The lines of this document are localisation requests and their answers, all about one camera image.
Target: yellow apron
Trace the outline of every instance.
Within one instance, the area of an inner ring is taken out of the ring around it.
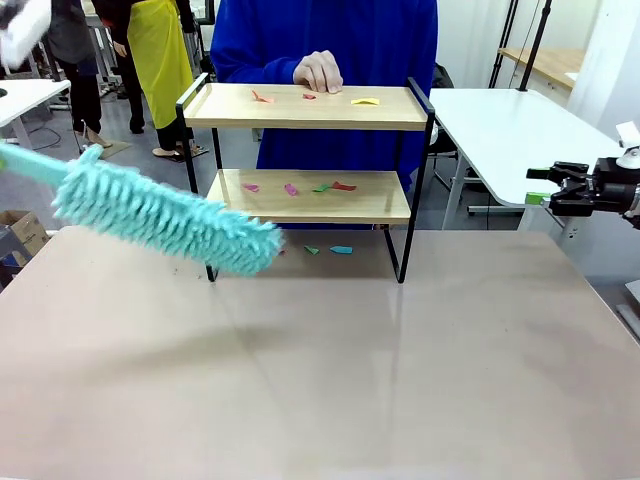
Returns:
[[[175,0],[134,3],[127,37],[153,124],[164,128],[176,119],[176,101],[193,83]]]

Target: yellow paper scrap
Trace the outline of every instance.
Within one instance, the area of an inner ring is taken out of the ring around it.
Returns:
[[[351,100],[351,105],[380,105],[380,100],[377,98],[357,98]]]

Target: floor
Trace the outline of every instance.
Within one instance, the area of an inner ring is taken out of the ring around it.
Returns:
[[[102,136],[106,139],[118,140],[131,144],[131,147],[110,157],[108,161],[124,166],[134,166],[143,175],[152,179],[168,183],[177,188],[189,189],[186,169],[183,164],[175,164],[151,155],[151,149],[156,147],[156,135],[151,124],[151,116],[146,112],[147,127],[143,135],[133,135],[129,131],[129,104],[126,100],[118,100],[115,94],[103,98],[102,102]],[[56,134],[60,141],[51,147],[42,148],[41,153],[59,159],[72,159],[78,156],[78,146],[71,131],[71,117],[69,112],[55,111],[53,118],[42,120],[31,114],[26,119],[25,127],[30,134],[35,149],[49,145],[56,141]],[[253,141],[250,130],[220,130],[220,143],[224,165],[229,168],[252,168],[258,155],[259,144]],[[211,133],[208,130],[195,132],[199,145],[212,148]],[[201,192],[206,192],[211,185],[216,167],[212,153],[197,157],[194,160],[198,186]],[[438,170],[444,178],[450,178],[455,171],[452,161],[438,162]],[[420,229],[439,229],[444,219],[448,192],[430,175],[426,179],[422,190],[420,214],[417,224]],[[0,211],[7,209],[22,209],[34,211],[46,228],[57,228],[48,207],[46,195],[38,195],[36,185],[30,180],[3,173],[0,175]],[[486,193],[476,193],[465,190],[462,205],[487,205],[489,196]],[[454,227],[460,230],[513,230],[517,227],[519,218],[513,215],[486,215],[469,217],[465,208],[459,208]]]

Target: blue sweater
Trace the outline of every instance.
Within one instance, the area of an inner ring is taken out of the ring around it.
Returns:
[[[428,95],[436,0],[222,0],[211,46],[221,82],[293,82],[303,56],[329,50],[345,85],[404,86]],[[258,168],[393,170],[396,132],[265,131]],[[424,134],[405,133],[400,180],[420,163]]]

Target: cardboard box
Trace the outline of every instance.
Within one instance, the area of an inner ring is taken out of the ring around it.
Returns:
[[[0,213],[0,225],[7,225],[27,251],[35,256],[49,241],[47,232],[33,212],[7,210]],[[0,259],[5,265],[24,267],[27,260],[18,252]]]

